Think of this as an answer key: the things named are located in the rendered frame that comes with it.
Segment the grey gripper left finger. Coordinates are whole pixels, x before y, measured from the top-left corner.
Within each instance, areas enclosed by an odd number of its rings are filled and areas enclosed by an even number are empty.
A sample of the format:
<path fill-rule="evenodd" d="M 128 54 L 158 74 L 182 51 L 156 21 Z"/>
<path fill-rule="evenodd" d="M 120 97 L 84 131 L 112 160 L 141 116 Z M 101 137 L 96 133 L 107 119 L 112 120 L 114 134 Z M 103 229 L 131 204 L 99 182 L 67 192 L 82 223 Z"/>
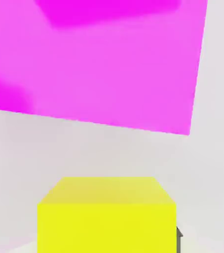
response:
<path fill-rule="evenodd" d="M 10 249 L 7 253 L 37 253 L 37 242 L 32 241 L 27 244 Z"/>

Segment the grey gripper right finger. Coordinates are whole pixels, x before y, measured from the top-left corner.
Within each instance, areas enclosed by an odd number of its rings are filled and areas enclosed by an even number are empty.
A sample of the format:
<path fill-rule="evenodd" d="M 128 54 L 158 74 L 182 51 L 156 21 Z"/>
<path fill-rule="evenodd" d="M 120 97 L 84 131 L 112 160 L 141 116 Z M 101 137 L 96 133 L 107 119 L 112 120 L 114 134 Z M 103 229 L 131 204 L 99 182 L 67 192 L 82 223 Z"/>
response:
<path fill-rule="evenodd" d="M 182 237 L 183 237 L 183 234 L 177 227 L 177 253 L 181 253 L 181 238 Z"/>

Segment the small yellow cube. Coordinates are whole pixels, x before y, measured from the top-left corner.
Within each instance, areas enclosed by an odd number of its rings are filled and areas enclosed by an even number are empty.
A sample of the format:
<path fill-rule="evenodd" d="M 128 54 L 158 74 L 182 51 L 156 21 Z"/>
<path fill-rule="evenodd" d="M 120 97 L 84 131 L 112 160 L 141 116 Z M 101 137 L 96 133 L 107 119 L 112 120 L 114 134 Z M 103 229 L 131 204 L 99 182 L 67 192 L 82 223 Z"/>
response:
<path fill-rule="evenodd" d="M 37 206 L 37 253 L 177 253 L 176 218 L 153 177 L 64 177 Z"/>

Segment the large magenta box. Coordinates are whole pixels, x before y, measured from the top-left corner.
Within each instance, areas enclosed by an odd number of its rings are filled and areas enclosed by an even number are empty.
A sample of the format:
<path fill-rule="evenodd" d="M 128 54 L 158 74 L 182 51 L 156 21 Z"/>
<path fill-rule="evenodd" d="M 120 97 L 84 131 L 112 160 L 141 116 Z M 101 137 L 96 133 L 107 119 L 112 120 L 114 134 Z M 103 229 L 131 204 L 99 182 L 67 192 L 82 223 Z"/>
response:
<path fill-rule="evenodd" d="M 208 0 L 0 0 L 0 110 L 189 135 Z"/>

